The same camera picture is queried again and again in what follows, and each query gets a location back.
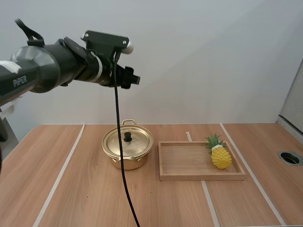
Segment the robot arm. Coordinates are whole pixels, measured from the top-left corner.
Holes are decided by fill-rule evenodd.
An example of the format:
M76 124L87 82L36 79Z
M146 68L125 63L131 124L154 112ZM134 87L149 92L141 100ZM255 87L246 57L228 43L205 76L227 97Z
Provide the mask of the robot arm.
M16 23L28 37L28 46L17 50L11 61L0 61L0 106L27 91L44 93L59 85L68 86L74 79L113 87L115 54L133 51L128 38L93 31L86 31L82 38L86 48L67 37L45 45L40 34L19 19ZM129 89L139 82L132 68L117 65L118 86ZM0 141L5 141L7 134L1 124Z

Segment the toy pineapple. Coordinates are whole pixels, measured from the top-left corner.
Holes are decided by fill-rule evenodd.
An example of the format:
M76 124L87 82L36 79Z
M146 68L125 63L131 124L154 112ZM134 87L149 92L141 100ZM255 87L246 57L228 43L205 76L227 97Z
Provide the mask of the toy pineapple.
M232 163L231 155L228 151L223 147L223 140L219 142L219 137L216 134L214 136L206 137L209 142L209 146L212 150L212 161L213 164L219 169L226 169Z

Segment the wooden table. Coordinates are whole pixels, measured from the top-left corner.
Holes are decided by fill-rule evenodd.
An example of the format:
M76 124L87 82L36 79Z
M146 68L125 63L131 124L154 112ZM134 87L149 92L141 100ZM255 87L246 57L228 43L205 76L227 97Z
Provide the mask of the wooden table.
M82 135L82 125L33 129L3 162L0 226L135 226L121 172L102 150L102 138L114 127L85 125ZM125 173L142 227L303 224L303 166L277 156L286 150L303 155L303 146L280 125L144 127L154 136L148 161ZM160 182L158 141L187 141L187 132L192 141L216 132L234 144L247 179Z

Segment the wooden tray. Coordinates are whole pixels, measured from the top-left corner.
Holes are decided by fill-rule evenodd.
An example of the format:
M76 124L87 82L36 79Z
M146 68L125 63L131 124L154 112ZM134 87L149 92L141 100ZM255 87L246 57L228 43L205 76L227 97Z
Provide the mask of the wooden tray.
M240 181L245 172L229 144L224 142L232 164L214 166L208 142L159 142L160 181Z

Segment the gold pot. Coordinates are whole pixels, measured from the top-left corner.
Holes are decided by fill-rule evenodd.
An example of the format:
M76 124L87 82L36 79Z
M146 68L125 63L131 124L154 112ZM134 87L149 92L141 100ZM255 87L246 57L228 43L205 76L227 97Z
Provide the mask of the gold pot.
M153 137L150 131L136 124L132 119L122 121L121 137L123 148L124 169L131 170L141 167L152 148ZM121 157L118 139L118 129L109 131L102 141L104 152L110 157L114 167L121 169Z

